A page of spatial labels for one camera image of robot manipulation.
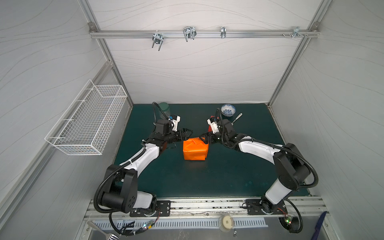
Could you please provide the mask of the blue white ceramic bowl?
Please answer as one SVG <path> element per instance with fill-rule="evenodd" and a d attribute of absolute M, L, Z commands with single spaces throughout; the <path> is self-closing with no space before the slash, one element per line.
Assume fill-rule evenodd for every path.
<path fill-rule="evenodd" d="M 236 108 L 231 104 L 224 104 L 221 106 L 221 113 L 226 117 L 232 117 L 236 113 Z"/>

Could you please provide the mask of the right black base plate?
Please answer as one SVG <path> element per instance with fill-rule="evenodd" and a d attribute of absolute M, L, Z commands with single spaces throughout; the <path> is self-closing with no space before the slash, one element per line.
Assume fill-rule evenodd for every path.
<path fill-rule="evenodd" d="M 248 215 L 287 215 L 287 209 L 283 200 L 274 205 L 265 198 L 246 199 L 242 208 Z"/>

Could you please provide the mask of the green lid glass jar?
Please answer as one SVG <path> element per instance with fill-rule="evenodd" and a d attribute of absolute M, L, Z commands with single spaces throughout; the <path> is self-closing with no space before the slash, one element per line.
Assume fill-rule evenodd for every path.
<path fill-rule="evenodd" d="M 171 110 L 170 110 L 169 104 L 166 102 L 161 102 L 161 103 L 159 103 L 159 107 L 160 107 L 160 110 L 159 110 L 160 117 L 162 119 L 168 119 L 171 115 Z"/>

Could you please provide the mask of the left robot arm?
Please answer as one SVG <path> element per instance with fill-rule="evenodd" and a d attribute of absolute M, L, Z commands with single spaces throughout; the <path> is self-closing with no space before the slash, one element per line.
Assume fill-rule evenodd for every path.
<path fill-rule="evenodd" d="M 183 142 L 190 138 L 193 131 L 178 129 L 181 117 L 171 115 L 160 119 L 150 136 L 142 141 L 142 148 L 120 165 L 110 165 L 105 178 L 94 195 L 94 208 L 97 212 L 129 213 L 131 210 L 151 215 L 156 211 L 156 196 L 138 190 L 138 178 L 144 169 L 167 148 L 167 144 Z"/>

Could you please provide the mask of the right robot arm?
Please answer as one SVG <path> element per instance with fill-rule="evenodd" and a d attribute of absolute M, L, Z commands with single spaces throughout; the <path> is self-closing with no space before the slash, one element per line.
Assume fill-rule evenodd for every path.
<path fill-rule="evenodd" d="M 291 192 L 317 186 L 319 176 L 315 168 L 294 144 L 276 145 L 237 133 L 229 120 L 220 117 L 211 117 L 207 123 L 211 130 L 199 136 L 206 144 L 221 143 L 226 148 L 257 156 L 275 166 L 278 178 L 258 204 L 265 214 L 273 214 Z"/>

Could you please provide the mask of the green table mat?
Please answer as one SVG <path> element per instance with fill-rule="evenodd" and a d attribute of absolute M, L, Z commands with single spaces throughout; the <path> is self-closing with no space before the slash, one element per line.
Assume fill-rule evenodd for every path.
<path fill-rule="evenodd" d="M 207 119 L 222 104 L 171 104 L 171 114 L 181 117 L 178 129 L 193 131 L 192 138 L 209 129 Z M 265 104 L 235 104 L 237 133 L 272 144 L 284 144 L 273 117 Z M 154 128 L 151 104 L 135 104 L 121 141 L 115 164 L 120 164 L 139 150 L 142 140 Z M 261 197 L 277 180 L 275 166 L 267 160 L 224 147 L 209 146 L 205 161 L 186 161 L 183 143 L 168 144 L 167 149 L 138 177 L 138 190 L 172 197 Z"/>

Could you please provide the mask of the round white puck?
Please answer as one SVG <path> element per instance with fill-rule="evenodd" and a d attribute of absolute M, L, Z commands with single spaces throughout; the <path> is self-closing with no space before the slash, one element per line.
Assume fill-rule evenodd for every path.
<path fill-rule="evenodd" d="M 222 215 L 219 218 L 219 229 L 222 232 L 229 232 L 235 226 L 234 219 L 229 215 Z"/>

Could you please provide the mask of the left metal clamp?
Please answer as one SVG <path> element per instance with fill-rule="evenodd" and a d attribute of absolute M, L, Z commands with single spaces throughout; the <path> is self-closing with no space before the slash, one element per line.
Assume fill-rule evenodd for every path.
<path fill-rule="evenodd" d="M 154 48 L 155 45 L 158 45 L 158 51 L 160 51 L 162 44 L 164 42 L 163 35 L 159 33 L 153 34 L 152 41 L 153 41 L 152 48 Z"/>

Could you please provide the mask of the silver fork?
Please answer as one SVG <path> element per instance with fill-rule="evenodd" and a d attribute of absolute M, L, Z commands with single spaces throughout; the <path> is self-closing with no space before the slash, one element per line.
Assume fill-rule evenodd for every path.
<path fill-rule="evenodd" d="M 243 113 L 240 113 L 233 121 L 232 121 L 232 125 L 239 119 L 241 118 L 243 115 Z"/>

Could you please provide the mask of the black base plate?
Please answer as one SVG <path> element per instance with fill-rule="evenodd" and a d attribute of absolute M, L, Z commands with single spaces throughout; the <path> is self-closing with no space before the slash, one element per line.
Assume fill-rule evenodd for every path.
<path fill-rule="evenodd" d="M 274 205 L 265 198 L 246 199 L 242 208 L 248 215 L 287 215 L 287 209 L 283 200 Z"/>
<path fill-rule="evenodd" d="M 130 211 L 130 217 L 169 217 L 171 211 L 170 201 L 155 200 L 147 209 L 136 208 Z"/>

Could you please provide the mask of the aluminium cross rail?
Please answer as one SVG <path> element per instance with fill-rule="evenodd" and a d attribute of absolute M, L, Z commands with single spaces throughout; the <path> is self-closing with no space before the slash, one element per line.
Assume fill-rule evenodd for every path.
<path fill-rule="evenodd" d="M 290 34 L 293 30 L 229 30 L 226 38 L 251 39 L 251 38 L 284 38 L 282 34 Z M 219 30 L 196 30 L 195 39 L 222 39 Z M 164 39 L 183 39 L 182 30 L 157 30 L 157 31 L 96 31 L 91 32 L 93 39 L 151 39 L 153 34 L 162 34 Z M 317 38 L 321 32 L 301 30 L 302 34 L 308 34 L 308 38 Z"/>

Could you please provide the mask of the middle metal clamp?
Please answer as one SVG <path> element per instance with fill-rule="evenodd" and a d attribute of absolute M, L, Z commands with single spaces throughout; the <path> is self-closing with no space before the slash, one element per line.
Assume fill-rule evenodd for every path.
<path fill-rule="evenodd" d="M 184 34 L 186 42 L 188 42 L 189 39 L 194 40 L 196 35 L 197 35 L 196 27 L 190 26 L 190 27 L 184 28 L 183 34 Z"/>

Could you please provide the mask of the metal clamp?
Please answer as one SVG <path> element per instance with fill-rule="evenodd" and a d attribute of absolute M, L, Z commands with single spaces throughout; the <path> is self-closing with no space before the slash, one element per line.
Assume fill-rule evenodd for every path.
<path fill-rule="evenodd" d="M 152 48 L 154 48 L 155 45 L 158 45 L 158 51 L 160 51 L 162 44 L 164 42 L 163 35 L 159 33 L 153 34 L 152 41 L 153 41 Z"/>
<path fill-rule="evenodd" d="M 188 42 L 189 39 L 194 40 L 196 35 L 197 35 L 196 27 L 190 26 L 190 27 L 184 28 L 183 34 L 184 34 L 186 42 Z"/>

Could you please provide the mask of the orange wrapping paper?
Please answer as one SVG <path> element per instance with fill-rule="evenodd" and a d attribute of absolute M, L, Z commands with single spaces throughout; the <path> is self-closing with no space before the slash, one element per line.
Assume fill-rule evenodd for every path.
<path fill-rule="evenodd" d="M 199 138 L 188 139 L 183 142 L 183 156 L 186 161 L 205 161 L 209 151 L 209 144 Z"/>

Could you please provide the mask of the blue handled tool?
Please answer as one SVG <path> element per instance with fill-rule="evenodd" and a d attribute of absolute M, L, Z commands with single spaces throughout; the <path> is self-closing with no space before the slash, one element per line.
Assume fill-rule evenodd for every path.
<path fill-rule="evenodd" d="M 317 240 L 317 239 L 318 239 L 318 237 L 319 237 L 319 235 L 320 235 L 320 232 L 321 232 L 322 225 L 323 225 L 323 223 L 324 223 L 324 220 L 325 220 L 325 217 L 326 217 L 327 213 L 328 213 L 327 211 L 324 211 L 324 212 L 320 215 L 320 217 L 319 217 L 319 219 L 318 219 L 318 221 L 317 221 L 317 223 L 316 223 L 316 226 L 315 226 L 315 232 L 314 232 L 314 234 L 313 234 L 311 240 Z"/>

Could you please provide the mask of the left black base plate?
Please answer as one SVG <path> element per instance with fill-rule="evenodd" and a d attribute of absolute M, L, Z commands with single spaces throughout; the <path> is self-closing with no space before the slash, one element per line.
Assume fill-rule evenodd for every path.
<path fill-rule="evenodd" d="M 147 209 L 136 208 L 130 211 L 130 217 L 169 217 L 171 211 L 170 201 L 155 200 Z"/>

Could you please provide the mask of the right metal bracket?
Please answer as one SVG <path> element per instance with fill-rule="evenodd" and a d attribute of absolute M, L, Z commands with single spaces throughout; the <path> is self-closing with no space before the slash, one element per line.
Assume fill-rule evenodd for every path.
<path fill-rule="evenodd" d="M 282 36 L 284 38 L 290 38 L 290 39 L 295 39 L 295 38 L 303 39 L 303 38 L 309 37 L 308 34 L 302 34 L 299 27 L 296 27 L 295 29 L 293 29 L 293 31 L 290 34 L 282 34 Z"/>

